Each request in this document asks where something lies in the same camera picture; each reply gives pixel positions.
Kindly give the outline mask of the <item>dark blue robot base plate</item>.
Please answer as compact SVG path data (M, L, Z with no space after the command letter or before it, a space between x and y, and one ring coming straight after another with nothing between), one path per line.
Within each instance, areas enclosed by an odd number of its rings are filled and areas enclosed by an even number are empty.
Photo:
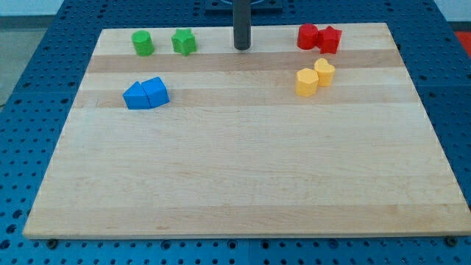
M205 14L231 14L233 11L233 0L205 0ZM283 10L282 0L251 0L251 11L273 11Z

